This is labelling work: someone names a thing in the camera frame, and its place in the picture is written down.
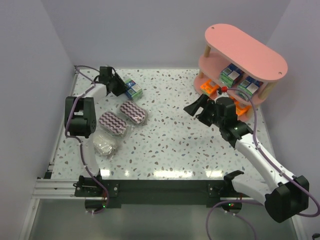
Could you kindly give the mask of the orange sponge box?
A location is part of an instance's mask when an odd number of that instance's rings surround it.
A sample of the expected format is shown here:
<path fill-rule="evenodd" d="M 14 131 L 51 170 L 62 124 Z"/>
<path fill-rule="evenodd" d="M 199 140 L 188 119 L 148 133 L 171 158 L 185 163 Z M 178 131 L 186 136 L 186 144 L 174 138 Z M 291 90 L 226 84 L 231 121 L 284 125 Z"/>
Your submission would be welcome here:
<path fill-rule="evenodd" d="M 245 115 L 250 108 L 251 108 L 251 106 L 249 106 L 249 105 L 242 106 L 242 105 L 237 104 L 236 105 L 236 114 L 239 117 L 241 117 L 241 116 Z"/>
<path fill-rule="evenodd" d="M 211 79 L 207 80 L 200 86 L 200 90 L 207 96 L 213 96 L 216 94 L 219 86 Z"/>

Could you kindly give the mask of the green sponge pack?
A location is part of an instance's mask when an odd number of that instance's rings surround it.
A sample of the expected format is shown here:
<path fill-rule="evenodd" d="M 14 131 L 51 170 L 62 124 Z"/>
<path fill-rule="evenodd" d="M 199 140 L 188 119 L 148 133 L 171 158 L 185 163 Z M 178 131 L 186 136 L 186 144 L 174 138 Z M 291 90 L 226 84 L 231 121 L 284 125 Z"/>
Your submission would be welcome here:
<path fill-rule="evenodd" d="M 142 88 L 131 78 L 125 77 L 124 83 L 127 85 L 128 89 L 125 92 L 129 100 L 136 100 L 142 97 L 143 90 Z"/>
<path fill-rule="evenodd" d="M 244 71 L 231 63 L 220 72 L 219 80 L 224 86 L 231 88 L 242 79 L 243 75 Z"/>
<path fill-rule="evenodd" d="M 251 76 L 247 76 L 237 86 L 237 95 L 242 99 L 248 101 L 255 95 L 255 93 L 261 88 L 263 84 L 264 83 L 262 81 L 256 80 Z"/>

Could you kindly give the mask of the purple striped sponge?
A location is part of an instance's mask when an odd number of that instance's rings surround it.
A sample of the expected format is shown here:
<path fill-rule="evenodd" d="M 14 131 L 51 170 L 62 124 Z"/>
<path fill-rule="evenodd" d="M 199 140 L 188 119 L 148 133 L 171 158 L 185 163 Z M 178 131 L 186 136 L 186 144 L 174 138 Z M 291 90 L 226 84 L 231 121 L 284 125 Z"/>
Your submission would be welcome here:
<path fill-rule="evenodd" d="M 111 111 L 104 112 L 99 117 L 98 123 L 104 130 L 115 137 L 124 137 L 130 130 L 129 125 Z"/>
<path fill-rule="evenodd" d="M 148 111 L 138 106 L 134 101 L 123 102 L 118 111 L 135 125 L 144 125 L 148 119 Z"/>

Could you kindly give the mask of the grey scrubber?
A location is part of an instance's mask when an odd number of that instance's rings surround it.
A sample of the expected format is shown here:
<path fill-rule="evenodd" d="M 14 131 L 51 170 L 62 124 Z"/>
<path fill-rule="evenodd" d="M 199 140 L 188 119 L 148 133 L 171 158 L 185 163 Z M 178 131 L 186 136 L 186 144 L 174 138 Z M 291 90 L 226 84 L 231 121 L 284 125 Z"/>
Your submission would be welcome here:
<path fill-rule="evenodd" d="M 119 148 L 117 140 L 113 136 L 104 134 L 103 132 L 94 134 L 93 145 L 95 151 L 106 158 L 111 158 Z"/>

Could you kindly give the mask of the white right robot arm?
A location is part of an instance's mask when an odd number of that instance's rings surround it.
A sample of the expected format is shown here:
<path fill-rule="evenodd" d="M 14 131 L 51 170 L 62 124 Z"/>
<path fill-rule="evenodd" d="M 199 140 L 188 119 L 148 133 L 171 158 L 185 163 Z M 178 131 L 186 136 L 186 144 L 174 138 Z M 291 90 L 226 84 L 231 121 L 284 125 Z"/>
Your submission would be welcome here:
<path fill-rule="evenodd" d="M 241 170 L 224 176 L 225 187 L 242 193 L 262 204 L 270 217 L 278 223 L 300 214 L 309 207 L 309 182 L 296 177 L 257 140 L 254 131 L 238 119 L 236 105 L 229 97 L 210 99 L 201 95 L 184 111 L 201 123 L 219 128 L 221 137 L 244 155 L 262 176 L 262 180 L 246 178 Z"/>

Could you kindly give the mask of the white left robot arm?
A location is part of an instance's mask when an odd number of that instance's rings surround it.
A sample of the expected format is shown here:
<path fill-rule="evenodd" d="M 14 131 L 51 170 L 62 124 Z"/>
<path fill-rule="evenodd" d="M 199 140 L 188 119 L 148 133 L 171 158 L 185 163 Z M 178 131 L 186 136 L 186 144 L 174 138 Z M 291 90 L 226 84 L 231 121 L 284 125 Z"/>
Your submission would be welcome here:
<path fill-rule="evenodd" d="M 81 176 L 91 178 L 99 186 L 102 186 L 101 173 L 93 144 L 93 134 L 97 128 L 95 104 L 110 93 L 119 96 L 126 90 L 127 85 L 112 66 L 101 66 L 88 89 L 65 99 L 65 137 L 78 142 L 80 164 L 83 168 Z"/>

